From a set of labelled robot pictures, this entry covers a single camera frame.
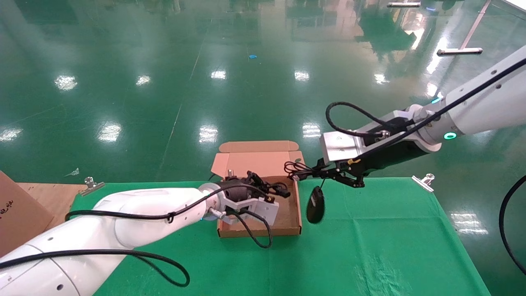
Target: floor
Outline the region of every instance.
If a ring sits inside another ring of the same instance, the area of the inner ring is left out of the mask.
[[[330,102],[378,116],[427,104],[526,40],[524,14],[495,0],[469,43],[483,53],[438,57],[460,46],[485,0],[387,2],[2,0],[0,169],[17,182],[205,180],[221,143],[249,140],[295,141],[313,165]],[[344,108],[334,117],[368,122]],[[371,175],[435,174],[493,295],[526,291],[497,225],[526,172],[524,131],[460,137]],[[524,193],[506,225],[526,262]]]

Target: computer mouse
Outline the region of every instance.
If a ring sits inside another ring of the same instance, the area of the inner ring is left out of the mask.
[[[325,214],[325,197],[320,186],[314,187],[307,203],[307,221],[319,223]]]

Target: green cloth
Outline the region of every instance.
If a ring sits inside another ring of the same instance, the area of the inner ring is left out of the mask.
[[[91,209],[114,192],[202,183],[110,183],[77,196],[72,210]],[[489,295],[437,199],[411,178],[369,178],[363,189],[327,180],[324,219],[310,224],[305,206],[319,184],[299,183],[300,236],[275,237],[264,250],[250,238],[220,239],[215,222],[200,221],[139,248],[181,263],[188,287],[127,257],[96,295]],[[159,266],[184,281],[176,269]]]

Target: white robotic arm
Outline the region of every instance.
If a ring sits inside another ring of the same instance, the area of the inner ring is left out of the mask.
[[[457,87],[445,98],[426,106],[395,110],[355,131],[340,131],[320,138],[323,159],[313,176],[330,177],[363,187],[363,177],[387,166],[438,151],[442,142],[465,134],[526,123],[526,46],[479,76]],[[323,170],[334,163],[335,169]],[[356,179],[346,178],[343,172]]]
[[[237,219],[229,218],[229,211],[243,208],[248,208],[255,216],[266,217],[267,223],[272,225],[279,204],[267,195],[269,189],[273,189],[274,194],[287,195],[286,188],[273,188],[250,172],[248,178],[231,176],[225,182],[205,183],[199,189],[146,189],[110,194],[101,199],[93,210],[164,215],[168,219],[126,219],[93,215],[95,212],[92,212],[69,220],[0,259],[0,294],[92,295],[125,255],[57,256],[2,269],[2,264],[8,264],[13,259],[65,250],[132,250],[201,219],[220,218],[232,224]]]

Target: cardboard box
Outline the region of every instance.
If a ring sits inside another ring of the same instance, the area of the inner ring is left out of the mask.
[[[51,213],[0,171],[0,257],[41,234],[52,219]]]
[[[227,142],[219,147],[220,153],[216,154],[212,165],[211,171],[221,177],[227,176],[228,170],[233,170],[238,177],[246,177],[247,171],[252,171],[269,183],[283,182],[287,185],[290,197],[274,195],[279,209],[271,226],[273,236],[301,234],[298,184],[287,178],[283,170],[287,161],[304,161],[298,149],[298,144],[292,141]],[[252,219],[246,222],[255,236],[267,236],[263,223]],[[248,236],[241,223],[229,225],[222,220],[217,223],[217,233],[221,238]]]

